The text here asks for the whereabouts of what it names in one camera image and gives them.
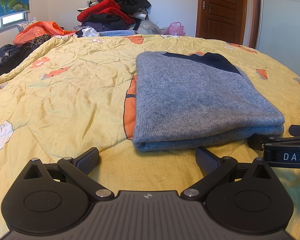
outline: window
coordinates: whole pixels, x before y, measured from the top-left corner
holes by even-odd
[[[0,31],[10,29],[15,26],[16,23],[25,22],[27,19],[26,13],[17,13],[0,18]]]

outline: metal pin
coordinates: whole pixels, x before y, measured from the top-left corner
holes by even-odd
[[[183,192],[183,194],[185,194],[187,197],[196,197],[197,195],[199,195],[199,193],[199,190],[195,188],[188,188]]]
[[[111,191],[109,189],[99,189],[96,191],[96,196],[98,197],[109,197],[111,195]]]

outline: yellow bedspread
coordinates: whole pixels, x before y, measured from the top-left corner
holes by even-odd
[[[137,74],[135,58],[148,50],[185,55],[220,53],[241,68],[283,113],[284,136],[289,136],[291,124],[300,124],[300,79],[253,49],[164,35],[54,37],[0,77],[0,237],[8,232],[1,201],[32,157],[53,163],[97,147],[101,162],[90,175],[115,193],[120,189],[176,189],[180,193],[202,178],[194,149],[141,153],[127,139],[125,97],[132,76]],[[258,157],[246,141],[209,150],[239,162]],[[294,202],[287,231],[300,240],[300,170],[274,170]]]

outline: door panel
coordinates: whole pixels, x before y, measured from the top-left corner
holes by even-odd
[[[247,0],[201,0],[197,37],[242,44]]]

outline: window frame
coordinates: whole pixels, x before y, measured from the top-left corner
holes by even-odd
[[[15,28],[17,26],[17,24],[19,24],[19,23],[23,23],[23,22],[28,21],[28,13],[27,12],[18,12],[18,13],[22,13],[24,15],[23,19],[18,20],[18,21],[14,21],[14,22],[11,22],[11,23],[3,24],[2,18],[10,16],[10,15],[6,15],[6,16],[3,16],[3,17],[0,18],[0,33],[4,32],[6,30],[10,30],[10,29]]]

